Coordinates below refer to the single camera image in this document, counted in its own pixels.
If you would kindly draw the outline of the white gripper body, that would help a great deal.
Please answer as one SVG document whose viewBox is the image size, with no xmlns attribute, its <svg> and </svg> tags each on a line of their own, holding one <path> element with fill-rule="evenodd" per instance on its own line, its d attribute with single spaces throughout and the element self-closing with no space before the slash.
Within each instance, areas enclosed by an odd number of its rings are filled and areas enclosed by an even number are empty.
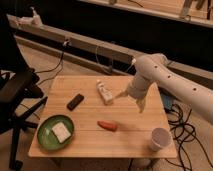
<svg viewBox="0 0 213 171">
<path fill-rule="evenodd" d="M 152 82 L 141 75 L 135 75 L 127 86 L 127 93 L 134 99 L 143 99 Z"/>
</svg>

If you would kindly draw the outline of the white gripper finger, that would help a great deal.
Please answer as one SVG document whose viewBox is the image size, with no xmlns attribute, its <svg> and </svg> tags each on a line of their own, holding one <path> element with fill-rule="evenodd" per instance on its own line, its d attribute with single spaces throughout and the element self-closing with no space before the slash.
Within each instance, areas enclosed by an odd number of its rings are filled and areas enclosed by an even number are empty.
<svg viewBox="0 0 213 171">
<path fill-rule="evenodd" d="M 119 99 L 119 98 L 124 98 L 124 97 L 127 97 L 128 96 L 128 92 L 127 90 L 125 91 L 121 91 L 120 93 L 118 93 L 114 99 Z"/>
<path fill-rule="evenodd" d="M 145 104 L 146 104 L 146 99 L 145 98 L 137 100 L 137 106 L 139 108 L 139 112 L 140 113 L 142 113 L 144 111 Z"/>
</svg>

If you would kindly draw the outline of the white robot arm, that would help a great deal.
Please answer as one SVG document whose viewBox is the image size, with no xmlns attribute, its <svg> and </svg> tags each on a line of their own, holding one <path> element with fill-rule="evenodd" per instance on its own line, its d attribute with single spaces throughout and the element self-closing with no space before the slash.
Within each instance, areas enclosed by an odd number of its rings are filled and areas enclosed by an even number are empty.
<svg viewBox="0 0 213 171">
<path fill-rule="evenodd" d="M 132 62 L 136 74 L 117 98 L 130 96 L 142 108 L 149 87 L 157 83 L 213 125 L 213 90 L 170 71 L 167 58 L 161 53 L 142 55 Z"/>
</svg>

